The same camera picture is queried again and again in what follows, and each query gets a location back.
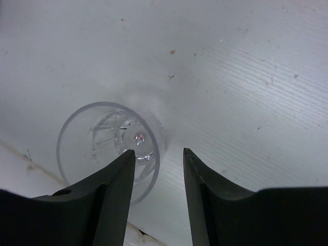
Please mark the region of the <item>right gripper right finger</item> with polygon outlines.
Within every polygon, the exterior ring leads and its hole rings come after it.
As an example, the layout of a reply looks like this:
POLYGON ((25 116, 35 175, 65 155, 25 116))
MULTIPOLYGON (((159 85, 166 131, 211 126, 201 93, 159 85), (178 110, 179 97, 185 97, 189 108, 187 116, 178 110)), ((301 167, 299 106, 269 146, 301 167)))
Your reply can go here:
POLYGON ((250 191, 183 151, 193 245, 327 245, 327 187, 250 191))

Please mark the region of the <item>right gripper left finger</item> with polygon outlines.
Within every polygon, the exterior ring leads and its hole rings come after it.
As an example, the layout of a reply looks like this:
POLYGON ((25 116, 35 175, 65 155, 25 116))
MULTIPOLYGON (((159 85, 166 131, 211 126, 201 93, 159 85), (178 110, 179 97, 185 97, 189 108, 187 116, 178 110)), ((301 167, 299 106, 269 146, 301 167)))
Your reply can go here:
POLYGON ((1 190, 1 245, 123 245, 133 189, 135 153, 34 198, 1 190))

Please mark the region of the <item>clear plastic cup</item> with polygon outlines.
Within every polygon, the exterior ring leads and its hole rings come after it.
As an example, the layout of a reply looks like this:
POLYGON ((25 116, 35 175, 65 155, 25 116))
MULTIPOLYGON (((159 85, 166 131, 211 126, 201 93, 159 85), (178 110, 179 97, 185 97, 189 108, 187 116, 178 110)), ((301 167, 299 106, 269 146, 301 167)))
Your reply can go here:
POLYGON ((58 136, 56 158, 62 179, 72 185, 133 150, 134 206, 153 189, 167 145, 166 129, 152 112, 101 101, 83 106, 66 120, 58 136))

